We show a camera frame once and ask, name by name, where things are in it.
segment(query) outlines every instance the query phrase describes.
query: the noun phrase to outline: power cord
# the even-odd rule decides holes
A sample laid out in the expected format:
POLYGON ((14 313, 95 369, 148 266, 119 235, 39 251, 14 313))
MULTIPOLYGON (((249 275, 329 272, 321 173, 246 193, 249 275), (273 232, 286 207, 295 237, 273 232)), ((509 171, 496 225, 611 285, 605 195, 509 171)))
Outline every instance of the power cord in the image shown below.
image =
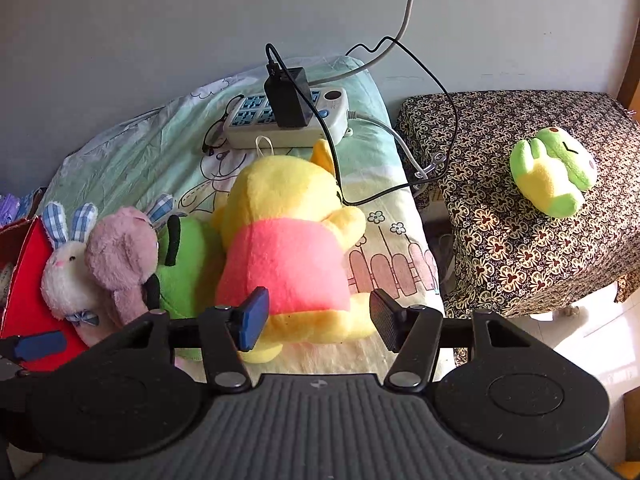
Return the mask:
MULTIPOLYGON (((414 180, 412 182, 407 182, 405 184, 398 184, 397 186, 389 187, 388 189, 382 190, 379 193, 376 193, 375 195, 372 195, 372 196, 370 196, 368 198, 365 198, 363 200, 358 200, 357 202, 348 201, 347 199, 345 199, 344 194, 343 194, 342 195, 342 203, 344 205, 361 206, 361 205, 365 205, 366 203, 372 202, 373 200, 376 200, 376 199, 378 199, 378 198, 380 198, 382 196, 385 196, 386 194, 391 193, 393 191, 397 191, 399 189, 404 189, 405 187, 420 186, 420 185, 423 185, 423 184, 430 184, 431 182, 437 182, 438 180, 443 178, 445 176, 445 174, 447 173, 447 171, 449 170, 451 150, 453 148, 453 144, 456 142, 456 138, 458 137, 458 128, 459 128, 458 108, 456 107, 455 102, 453 102, 453 98, 451 97, 449 92, 447 92, 447 89, 444 88, 444 86, 439 81, 439 79, 436 76, 433 75, 431 70, 429 70, 424 65, 424 63, 421 62, 415 56, 415 54, 413 52, 411 52, 407 47, 405 47, 400 41, 396 40, 396 38, 392 38, 391 36, 385 36, 380 41, 379 45, 382 44, 384 41, 392 41, 397 46, 399 46, 402 50, 404 50, 420 66, 421 69, 423 69, 427 74, 429 74, 431 79, 433 79, 433 81, 442 90, 444 95, 446 95, 446 97, 447 97, 447 99, 449 101, 449 104, 451 105, 451 108, 453 110, 454 131, 453 131, 453 134, 451 136, 451 140, 449 141, 449 145, 447 147, 446 155, 445 155, 445 158, 444 158, 444 161, 443 161, 444 162, 444 167, 443 167, 442 171, 437 176, 433 176, 431 178, 421 178, 421 179, 418 179, 418 180, 414 180)), ((284 61, 280 57, 280 54, 278 53, 276 48, 271 43, 267 43, 267 45, 265 46, 265 52, 266 52, 267 59, 269 60, 270 64, 273 64, 273 57, 275 57, 276 61, 280 65, 282 71, 286 74, 286 76, 289 79, 289 81, 291 81, 292 85, 294 86, 294 88, 296 89, 296 91, 298 92, 300 97, 302 97, 302 100, 306 103, 307 106, 309 106, 309 108, 311 109, 311 111, 315 115, 316 119, 318 119, 318 122, 320 123, 320 126, 322 127, 322 131, 324 132, 324 136, 326 137, 326 140, 329 143, 329 149, 331 151, 331 157, 334 160, 335 180, 336 180, 336 182, 338 184, 338 187, 340 188, 340 192, 342 192, 342 183, 341 183, 341 180, 340 180, 340 168, 338 167, 338 156, 337 156, 337 153, 335 151, 334 140, 331 138, 331 134, 329 133, 329 128, 326 126, 326 124, 324 122, 324 119, 320 116, 320 114, 318 113, 318 110, 316 109, 314 104, 309 100, 309 98, 307 98, 305 96, 304 92, 296 84, 294 78, 290 74, 289 69, 286 67, 284 61)))
POLYGON ((375 52, 378 51, 378 49, 380 48, 380 46, 382 46, 383 43, 385 43, 386 41, 386 36, 384 38, 382 38, 378 44, 373 48, 370 49, 367 45, 365 45, 364 43, 358 43, 353 45, 349 50, 347 50, 347 52, 344 54, 345 56, 348 56, 351 52, 353 52, 354 50, 356 50, 358 47, 362 47, 364 50, 366 50, 367 52, 369 52, 370 54, 374 54, 375 52))
MULTIPOLYGON (((406 7, 404 8, 404 18, 402 19, 402 25, 400 25, 400 30, 398 30, 398 33, 396 34, 396 37, 394 38, 396 41, 402 40, 402 37, 404 36, 406 28, 409 25, 409 18, 411 17, 411 10, 412 10, 413 6, 414 6, 414 0, 406 0, 406 7)), ((349 72, 345 72, 344 74, 338 74, 338 75, 334 75, 334 76, 325 77, 325 78, 322 78, 322 79, 316 79, 315 81, 310 81, 309 82, 309 86, 317 86, 317 85, 322 84, 322 83, 330 83, 332 81, 338 81, 340 79, 344 79, 345 77, 349 77, 349 76, 352 76, 352 75, 359 74, 360 72, 364 72, 365 70, 371 68, 377 62, 382 60, 383 57, 385 57, 389 52, 391 52, 391 50, 393 49, 395 44, 397 44, 397 43, 392 43, 391 45, 389 45, 389 47, 384 52, 382 52, 382 54, 380 54, 379 56, 375 57, 371 61, 365 63, 363 66, 359 66, 359 67, 355 68, 354 70, 350 70, 349 72)))
MULTIPOLYGON (((409 159, 411 165, 417 170, 415 172, 415 176, 429 178, 427 174, 435 170, 438 164, 444 162, 444 153, 437 152, 433 154, 432 163, 428 165, 427 168, 423 168, 420 164, 418 164, 418 161, 415 160, 414 155, 411 153, 411 150, 409 150, 409 147, 406 145, 402 137, 400 137, 398 132, 396 132, 393 128, 387 126, 382 121, 377 120, 375 117, 371 117, 360 112, 354 112, 352 110, 347 111, 347 119, 359 119, 361 121, 367 121, 367 123, 375 124, 377 127, 382 128, 387 133, 391 134, 396 142, 400 145, 400 148, 402 148, 402 150, 404 151, 404 154, 406 155, 406 158, 409 159)), ((427 190, 427 187, 428 184, 424 184, 422 187, 420 187, 420 189, 414 193, 414 198, 424 193, 427 190)))
POLYGON ((213 123, 209 127, 207 132, 204 134, 204 137, 202 138, 202 153, 204 153, 207 156, 213 155, 213 150, 215 150, 214 144, 222 135, 222 125, 225 123, 226 118, 229 117, 229 105, 236 99, 238 98, 242 99, 243 97, 244 97, 244 94, 238 94, 236 96, 233 96, 226 103, 225 113, 223 113, 222 117, 220 117, 215 123, 213 123), (207 136, 209 135, 209 132, 216 126, 217 126, 216 131, 213 133, 212 137, 209 139, 209 144, 207 144, 207 136))

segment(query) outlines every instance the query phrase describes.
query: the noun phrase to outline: metal bolt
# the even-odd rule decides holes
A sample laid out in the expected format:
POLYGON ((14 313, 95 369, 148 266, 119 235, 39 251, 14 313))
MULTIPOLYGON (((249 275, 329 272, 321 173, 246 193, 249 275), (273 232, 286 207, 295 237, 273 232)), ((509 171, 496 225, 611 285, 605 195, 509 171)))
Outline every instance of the metal bolt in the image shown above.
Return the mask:
POLYGON ((240 372, 222 372, 216 375, 213 380, 223 388, 239 388, 246 382, 246 377, 240 372))
POLYGON ((389 382, 396 388, 415 388, 420 384, 420 376, 413 372, 396 372, 389 377, 389 382))

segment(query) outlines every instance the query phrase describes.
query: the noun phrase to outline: bow tie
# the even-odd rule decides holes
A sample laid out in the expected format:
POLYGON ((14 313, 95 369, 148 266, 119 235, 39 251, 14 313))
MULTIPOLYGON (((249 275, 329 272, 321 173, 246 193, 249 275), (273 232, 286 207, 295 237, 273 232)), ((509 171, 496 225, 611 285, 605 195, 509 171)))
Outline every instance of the bow tie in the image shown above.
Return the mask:
POLYGON ((70 321, 73 326, 80 326, 80 323, 87 323, 87 325, 91 326, 100 325, 100 318, 90 310, 81 310, 75 314, 65 316, 65 319, 70 321))

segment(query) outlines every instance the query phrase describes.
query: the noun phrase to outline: winnie the pooh plush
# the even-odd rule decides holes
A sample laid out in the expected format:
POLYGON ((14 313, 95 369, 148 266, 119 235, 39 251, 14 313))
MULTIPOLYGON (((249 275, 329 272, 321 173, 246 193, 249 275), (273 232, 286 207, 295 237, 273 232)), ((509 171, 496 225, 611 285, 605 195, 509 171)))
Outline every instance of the winnie the pooh plush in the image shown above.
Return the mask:
POLYGON ((545 128, 529 142, 519 140, 510 156, 511 176, 522 194, 553 218, 574 215, 584 204, 581 191, 598 178, 596 163, 562 128, 545 128))
POLYGON ((342 266, 366 220, 342 206, 326 140, 310 160, 272 155, 244 168, 212 224, 226 251, 216 304, 238 306, 256 286, 270 295, 269 319, 245 361, 270 361, 287 342, 337 343, 375 332, 369 294, 351 295, 342 266))

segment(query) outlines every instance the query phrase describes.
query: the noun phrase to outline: green frog plush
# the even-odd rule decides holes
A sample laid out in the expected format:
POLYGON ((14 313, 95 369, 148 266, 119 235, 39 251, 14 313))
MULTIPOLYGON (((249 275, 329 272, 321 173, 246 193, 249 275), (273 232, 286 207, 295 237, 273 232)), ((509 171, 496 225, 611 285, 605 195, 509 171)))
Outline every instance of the green frog plush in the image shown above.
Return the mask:
POLYGON ((553 218, 574 215, 583 191, 598 178, 593 156, 562 128, 545 128, 520 140, 510 156, 511 176, 525 198, 553 218))
MULTIPOLYGON (((158 233, 158 268, 145 284, 148 308, 163 308, 172 319, 197 317, 216 304, 224 266, 220 234, 209 222, 169 216, 158 233)), ((181 349, 177 354, 190 360, 202 358, 197 349, 181 349)))

